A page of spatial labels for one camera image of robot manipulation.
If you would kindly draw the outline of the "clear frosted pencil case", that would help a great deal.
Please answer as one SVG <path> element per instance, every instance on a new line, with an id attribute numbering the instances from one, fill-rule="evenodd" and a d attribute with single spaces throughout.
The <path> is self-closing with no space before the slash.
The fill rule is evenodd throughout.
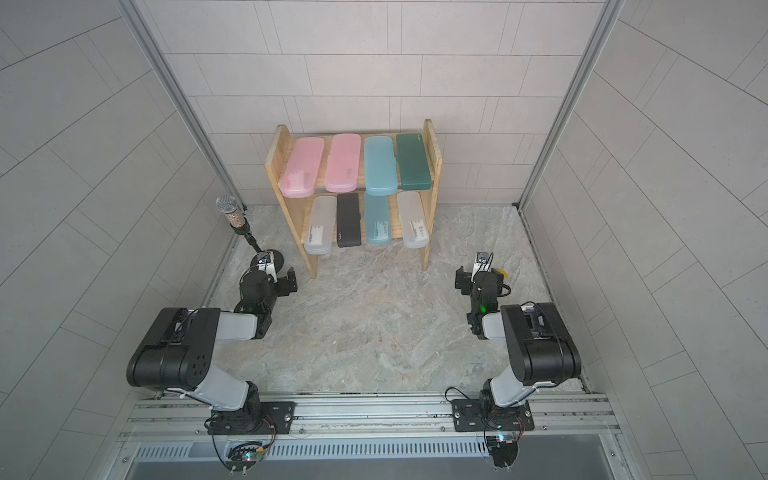
<path id="1" fill-rule="evenodd" d="M 312 203 L 309 223 L 304 240 L 309 255 L 326 255 L 335 239 L 337 198 L 332 195 L 318 196 Z"/>
<path id="2" fill-rule="evenodd" d="M 429 231 L 421 196 L 416 191 L 402 191 L 396 196 L 402 239 L 407 248 L 420 249 L 429 243 Z"/>

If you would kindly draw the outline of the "small teal pencil case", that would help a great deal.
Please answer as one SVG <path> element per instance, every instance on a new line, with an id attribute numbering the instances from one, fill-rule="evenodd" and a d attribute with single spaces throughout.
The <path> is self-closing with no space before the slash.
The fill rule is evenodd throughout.
<path id="1" fill-rule="evenodd" d="M 384 245 L 392 240 L 391 217 L 387 196 L 364 193 L 366 240 L 371 245 Z"/>

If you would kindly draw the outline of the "black pencil case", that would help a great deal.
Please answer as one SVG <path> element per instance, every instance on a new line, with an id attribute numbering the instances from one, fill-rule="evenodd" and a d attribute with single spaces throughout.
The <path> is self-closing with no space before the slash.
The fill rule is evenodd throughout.
<path id="1" fill-rule="evenodd" d="M 359 196 L 355 192 L 337 195 L 336 238 L 340 248 L 362 243 Z"/>

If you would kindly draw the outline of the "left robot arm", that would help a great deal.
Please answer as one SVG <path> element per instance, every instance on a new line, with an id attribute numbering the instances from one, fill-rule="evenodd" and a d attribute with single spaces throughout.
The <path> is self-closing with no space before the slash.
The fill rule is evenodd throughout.
<path id="1" fill-rule="evenodd" d="M 213 350 L 216 342 L 264 338 L 277 299 L 296 292 L 298 284 L 292 268 L 277 279 L 250 269 L 239 289 L 233 311 L 162 309 L 127 365 L 126 378 L 134 387 L 180 392 L 209 405 L 211 435 L 251 433 L 267 423 L 258 387 L 216 366 Z"/>

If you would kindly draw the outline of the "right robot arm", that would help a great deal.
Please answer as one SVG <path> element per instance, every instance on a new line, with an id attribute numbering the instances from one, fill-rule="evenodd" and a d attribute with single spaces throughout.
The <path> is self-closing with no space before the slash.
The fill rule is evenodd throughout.
<path id="1" fill-rule="evenodd" d="M 480 393 L 481 411 L 521 407 L 543 388 L 554 388 L 581 374 L 581 357 L 556 306 L 527 301 L 501 305 L 509 286 L 496 270 L 455 272 L 455 288 L 470 298 L 467 323 L 481 340 L 502 340 L 508 365 L 487 380 Z"/>

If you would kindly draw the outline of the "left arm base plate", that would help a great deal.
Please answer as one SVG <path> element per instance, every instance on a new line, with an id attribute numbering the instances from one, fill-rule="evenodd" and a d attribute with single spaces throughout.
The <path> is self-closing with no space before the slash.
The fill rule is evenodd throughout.
<path id="1" fill-rule="evenodd" d="M 246 402 L 238 410 L 213 410 L 204 425 L 209 435 L 288 434 L 295 402 Z"/>

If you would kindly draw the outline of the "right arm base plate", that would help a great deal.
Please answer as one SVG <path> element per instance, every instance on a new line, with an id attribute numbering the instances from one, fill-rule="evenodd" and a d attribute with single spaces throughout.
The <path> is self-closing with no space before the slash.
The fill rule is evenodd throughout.
<path id="1" fill-rule="evenodd" d="M 457 432 L 501 430 L 527 433 L 535 429 L 528 403 L 499 408 L 477 399 L 458 398 L 451 400 L 450 405 Z"/>

